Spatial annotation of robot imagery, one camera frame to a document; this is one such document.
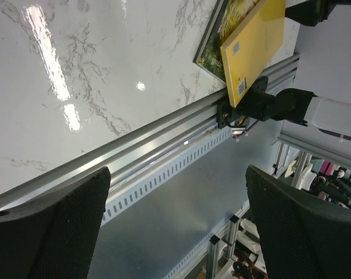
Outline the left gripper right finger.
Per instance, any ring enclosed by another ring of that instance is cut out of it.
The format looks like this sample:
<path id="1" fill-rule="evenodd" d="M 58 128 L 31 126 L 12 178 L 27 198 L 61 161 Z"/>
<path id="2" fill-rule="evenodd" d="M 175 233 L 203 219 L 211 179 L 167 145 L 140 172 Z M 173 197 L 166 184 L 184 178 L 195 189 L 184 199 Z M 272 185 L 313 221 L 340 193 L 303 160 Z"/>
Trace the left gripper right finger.
<path id="1" fill-rule="evenodd" d="M 269 278 L 351 278 L 351 209 L 253 165 L 245 177 Z"/>

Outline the green Alice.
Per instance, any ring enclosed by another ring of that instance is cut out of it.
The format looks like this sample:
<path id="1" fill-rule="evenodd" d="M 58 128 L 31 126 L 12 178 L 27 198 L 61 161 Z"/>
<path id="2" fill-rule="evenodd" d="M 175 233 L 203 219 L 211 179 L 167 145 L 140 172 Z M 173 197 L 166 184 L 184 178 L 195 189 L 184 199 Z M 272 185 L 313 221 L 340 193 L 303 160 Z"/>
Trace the green Alice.
<path id="1" fill-rule="evenodd" d="M 225 84 L 220 47 L 258 1 L 217 1 L 194 57 L 194 63 Z"/>

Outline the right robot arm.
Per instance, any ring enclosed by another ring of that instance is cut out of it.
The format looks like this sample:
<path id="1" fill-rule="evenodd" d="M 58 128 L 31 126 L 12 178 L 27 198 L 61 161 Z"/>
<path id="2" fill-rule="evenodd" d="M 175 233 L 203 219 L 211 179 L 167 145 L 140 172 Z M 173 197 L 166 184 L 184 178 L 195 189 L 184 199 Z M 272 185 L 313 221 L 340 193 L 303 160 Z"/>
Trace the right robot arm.
<path id="1" fill-rule="evenodd" d="M 286 120 L 351 141 L 351 104 L 296 88 L 276 95 L 266 92 L 261 73 L 281 46 L 284 19 L 314 27 L 337 5 L 351 1 L 305 1 L 286 7 L 285 1 L 259 1 L 220 47 L 228 95 L 217 105 L 219 128 L 245 131 L 246 119 Z"/>

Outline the yellow book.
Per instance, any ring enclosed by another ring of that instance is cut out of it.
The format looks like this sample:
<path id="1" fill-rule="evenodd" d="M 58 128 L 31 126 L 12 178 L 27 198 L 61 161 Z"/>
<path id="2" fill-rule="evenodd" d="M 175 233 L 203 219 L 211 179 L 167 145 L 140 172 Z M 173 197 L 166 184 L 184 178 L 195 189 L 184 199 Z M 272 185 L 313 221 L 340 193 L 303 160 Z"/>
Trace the yellow book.
<path id="1" fill-rule="evenodd" d="M 220 47 L 230 106 L 236 108 L 283 43 L 285 1 L 259 1 Z"/>

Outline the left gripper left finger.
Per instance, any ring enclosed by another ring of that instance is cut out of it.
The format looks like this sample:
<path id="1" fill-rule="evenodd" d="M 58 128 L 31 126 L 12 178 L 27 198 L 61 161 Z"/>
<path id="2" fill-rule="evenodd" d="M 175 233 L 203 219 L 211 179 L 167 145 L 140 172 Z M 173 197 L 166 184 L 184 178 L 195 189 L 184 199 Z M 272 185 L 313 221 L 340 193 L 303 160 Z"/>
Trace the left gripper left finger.
<path id="1" fill-rule="evenodd" d="M 111 174 L 0 211 L 0 278 L 87 278 Z"/>

